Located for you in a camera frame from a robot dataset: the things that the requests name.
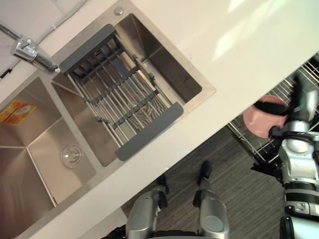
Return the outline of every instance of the white countertop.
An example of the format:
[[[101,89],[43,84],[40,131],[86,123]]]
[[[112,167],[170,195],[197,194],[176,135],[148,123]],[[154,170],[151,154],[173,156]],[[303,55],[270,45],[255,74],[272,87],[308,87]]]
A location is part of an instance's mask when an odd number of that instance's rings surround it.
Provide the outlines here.
[[[88,2],[41,46],[53,55],[114,2]],[[317,0],[136,0],[134,4],[216,87],[216,93],[32,238],[79,238],[319,50]],[[0,102],[34,71],[19,63],[0,82]]]

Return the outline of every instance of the double sink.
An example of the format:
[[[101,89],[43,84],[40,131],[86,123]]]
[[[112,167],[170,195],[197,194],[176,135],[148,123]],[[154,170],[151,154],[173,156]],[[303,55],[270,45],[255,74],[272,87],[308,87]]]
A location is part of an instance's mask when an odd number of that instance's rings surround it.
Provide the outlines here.
[[[120,4],[124,14],[114,14],[119,5],[115,3],[56,53],[55,61],[63,62],[111,24],[166,97],[182,106],[179,120],[212,95],[214,87],[129,1]],[[0,124],[0,238],[4,239],[33,234],[125,163],[116,155],[121,145],[97,122],[66,74],[36,72],[1,110],[14,101],[36,108],[18,125]]]

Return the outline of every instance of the faucet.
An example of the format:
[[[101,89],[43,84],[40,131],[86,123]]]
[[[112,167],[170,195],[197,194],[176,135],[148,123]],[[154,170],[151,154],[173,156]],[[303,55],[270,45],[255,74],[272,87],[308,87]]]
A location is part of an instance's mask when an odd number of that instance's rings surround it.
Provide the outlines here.
[[[15,40],[11,48],[13,56],[27,61],[47,73],[58,71],[58,66],[32,39],[14,32],[2,23],[0,23],[0,31]]]

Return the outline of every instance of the gray rack handle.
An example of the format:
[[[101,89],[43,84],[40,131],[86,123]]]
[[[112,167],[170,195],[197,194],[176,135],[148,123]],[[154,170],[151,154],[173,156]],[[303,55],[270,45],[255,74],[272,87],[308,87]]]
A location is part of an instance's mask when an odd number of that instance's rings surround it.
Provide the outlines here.
[[[105,42],[114,38],[115,29],[111,24],[106,24],[97,33],[90,37],[64,61],[61,62],[59,68],[61,72],[70,73],[77,68],[84,60],[98,50]]]
[[[158,116],[151,124],[146,126],[137,135],[120,147],[115,154],[121,161],[126,161],[149,142],[155,139],[161,132],[169,127],[183,114],[183,107],[179,103],[173,104],[163,114]]]

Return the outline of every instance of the dish rack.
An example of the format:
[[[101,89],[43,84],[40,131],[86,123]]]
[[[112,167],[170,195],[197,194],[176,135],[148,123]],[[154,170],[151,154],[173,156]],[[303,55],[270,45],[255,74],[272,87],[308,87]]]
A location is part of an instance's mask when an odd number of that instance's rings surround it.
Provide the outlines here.
[[[127,160],[183,113],[108,24],[60,64]]]
[[[319,52],[310,60],[304,63],[294,73],[298,73],[301,78],[309,81],[309,87],[315,86],[319,89]],[[293,74],[284,79],[279,85],[273,88],[269,95],[277,96],[290,102],[290,94],[293,91]],[[243,146],[247,153],[259,164],[272,163],[278,158],[278,150],[281,141],[278,139],[264,139],[251,133],[244,124],[243,113],[233,119],[227,127],[230,129],[234,138]],[[316,114],[311,122],[310,131],[319,131],[319,105]]]

